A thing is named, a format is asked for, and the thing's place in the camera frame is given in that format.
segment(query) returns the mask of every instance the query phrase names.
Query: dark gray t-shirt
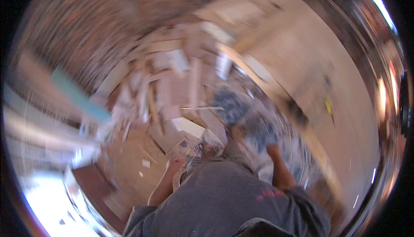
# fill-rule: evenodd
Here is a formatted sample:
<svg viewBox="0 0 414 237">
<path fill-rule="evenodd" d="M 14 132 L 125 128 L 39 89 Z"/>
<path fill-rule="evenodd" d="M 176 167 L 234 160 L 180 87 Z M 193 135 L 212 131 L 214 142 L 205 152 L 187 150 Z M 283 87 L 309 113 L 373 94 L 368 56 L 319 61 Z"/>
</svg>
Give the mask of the dark gray t-shirt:
<svg viewBox="0 0 414 237">
<path fill-rule="evenodd" d="M 134 207 L 125 236 L 233 236 L 253 218 L 295 236 L 328 236 L 330 219 L 302 188 L 282 192 L 232 161 L 205 162 L 158 208 Z"/>
</svg>

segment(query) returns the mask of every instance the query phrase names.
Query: person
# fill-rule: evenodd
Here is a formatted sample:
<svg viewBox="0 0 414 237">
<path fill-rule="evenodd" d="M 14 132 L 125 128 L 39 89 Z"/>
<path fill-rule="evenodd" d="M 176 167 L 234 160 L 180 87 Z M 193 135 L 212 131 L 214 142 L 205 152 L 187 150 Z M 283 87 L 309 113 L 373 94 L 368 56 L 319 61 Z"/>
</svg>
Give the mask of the person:
<svg viewBox="0 0 414 237">
<path fill-rule="evenodd" d="M 147 206 L 135 206 L 123 236 L 328 236 L 330 218 L 297 186 L 276 144 L 272 185 L 259 180 L 234 142 L 221 157 L 193 157 L 173 193 L 181 159 L 170 159 Z"/>
</svg>

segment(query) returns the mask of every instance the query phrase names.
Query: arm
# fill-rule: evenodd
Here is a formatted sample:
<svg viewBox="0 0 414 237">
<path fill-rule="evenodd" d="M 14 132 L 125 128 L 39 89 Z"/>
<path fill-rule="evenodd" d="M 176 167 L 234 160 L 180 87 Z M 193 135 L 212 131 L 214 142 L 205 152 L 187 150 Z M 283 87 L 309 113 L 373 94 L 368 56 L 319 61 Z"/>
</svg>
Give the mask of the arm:
<svg viewBox="0 0 414 237">
<path fill-rule="evenodd" d="M 159 206 L 173 193 L 173 176 L 181 168 L 179 158 L 168 160 L 165 172 L 148 199 L 148 206 Z"/>
<path fill-rule="evenodd" d="M 283 162 L 279 146 L 271 144 L 266 149 L 274 164 L 272 185 L 282 191 L 296 187 L 295 178 Z"/>
</svg>

